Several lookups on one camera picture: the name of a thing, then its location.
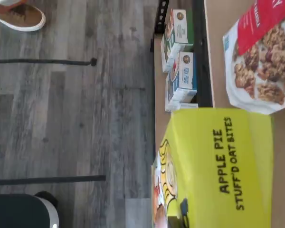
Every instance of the gray wood plank floor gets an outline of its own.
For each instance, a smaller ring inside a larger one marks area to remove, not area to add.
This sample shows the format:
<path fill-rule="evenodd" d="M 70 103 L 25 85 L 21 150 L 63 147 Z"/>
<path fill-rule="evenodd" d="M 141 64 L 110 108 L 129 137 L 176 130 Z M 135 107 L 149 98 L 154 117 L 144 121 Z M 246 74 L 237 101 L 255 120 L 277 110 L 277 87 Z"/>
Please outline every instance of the gray wood plank floor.
<path fill-rule="evenodd" d="M 157 1 L 29 3 L 45 13 L 46 26 L 20 33 L 0 24 L 0 58 L 98 63 L 0 65 L 0 179 L 104 174 L 107 181 L 4 186 L 0 193 L 51 192 L 63 228 L 150 227 L 149 49 Z"/>

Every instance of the trash can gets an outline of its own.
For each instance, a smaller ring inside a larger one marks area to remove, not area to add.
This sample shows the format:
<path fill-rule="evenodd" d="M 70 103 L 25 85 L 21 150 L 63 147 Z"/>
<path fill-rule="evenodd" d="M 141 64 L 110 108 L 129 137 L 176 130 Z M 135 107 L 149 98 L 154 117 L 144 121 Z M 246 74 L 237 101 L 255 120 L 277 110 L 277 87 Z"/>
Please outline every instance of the trash can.
<path fill-rule="evenodd" d="M 42 195 L 0 195 L 0 228 L 59 228 L 57 202 Z"/>

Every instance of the black shelf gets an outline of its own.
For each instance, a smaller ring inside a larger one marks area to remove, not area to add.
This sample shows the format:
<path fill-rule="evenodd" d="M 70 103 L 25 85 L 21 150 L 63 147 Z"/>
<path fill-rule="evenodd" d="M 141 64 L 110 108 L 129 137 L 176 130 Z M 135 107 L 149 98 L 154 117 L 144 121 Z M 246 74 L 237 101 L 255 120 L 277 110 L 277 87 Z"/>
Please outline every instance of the black shelf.
<path fill-rule="evenodd" d="M 213 107 L 204 1 L 193 0 L 192 5 L 194 25 L 194 54 L 196 57 L 196 69 L 198 76 L 197 101 L 199 107 Z M 164 22 L 167 15 L 168 6 L 169 0 L 159 0 L 155 19 L 154 34 L 153 38 L 151 39 L 151 52 L 154 51 L 154 35 L 164 34 L 165 32 Z"/>

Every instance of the cardboard surface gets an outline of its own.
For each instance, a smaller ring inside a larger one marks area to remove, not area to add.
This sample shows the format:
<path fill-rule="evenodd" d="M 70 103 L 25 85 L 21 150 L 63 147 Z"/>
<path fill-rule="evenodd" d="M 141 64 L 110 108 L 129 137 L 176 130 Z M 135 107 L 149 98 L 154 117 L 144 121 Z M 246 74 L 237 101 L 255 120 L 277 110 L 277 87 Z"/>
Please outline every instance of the cardboard surface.
<path fill-rule="evenodd" d="M 154 39 L 155 63 L 155 149 L 158 151 L 165 135 L 170 113 L 165 112 L 165 86 L 167 73 L 162 72 L 161 36 Z"/>
<path fill-rule="evenodd" d="M 210 77 L 215 107 L 231 107 L 226 92 L 223 35 L 254 0 L 205 0 Z M 285 228 L 285 109 L 274 117 L 272 228 Z"/>

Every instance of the cereal box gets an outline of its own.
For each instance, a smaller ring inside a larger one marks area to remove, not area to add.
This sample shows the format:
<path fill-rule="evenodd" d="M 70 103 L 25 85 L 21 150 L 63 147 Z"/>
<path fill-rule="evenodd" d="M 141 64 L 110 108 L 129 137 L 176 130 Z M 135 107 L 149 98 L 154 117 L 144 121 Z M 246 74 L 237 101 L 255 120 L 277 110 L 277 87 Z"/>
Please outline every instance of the cereal box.
<path fill-rule="evenodd" d="M 153 227 L 270 228 L 272 160 L 269 115 L 172 113 L 152 166 Z"/>
<path fill-rule="evenodd" d="M 285 0 L 257 0 L 223 43 L 230 103 L 263 114 L 285 108 Z"/>
<path fill-rule="evenodd" d="M 179 103 L 190 103 L 197 93 L 194 54 L 180 52 L 166 79 L 165 110 L 175 111 Z"/>
<path fill-rule="evenodd" d="M 180 51 L 191 51 L 193 47 L 192 12 L 172 9 L 169 22 L 161 42 L 163 72 L 169 72 Z"/>

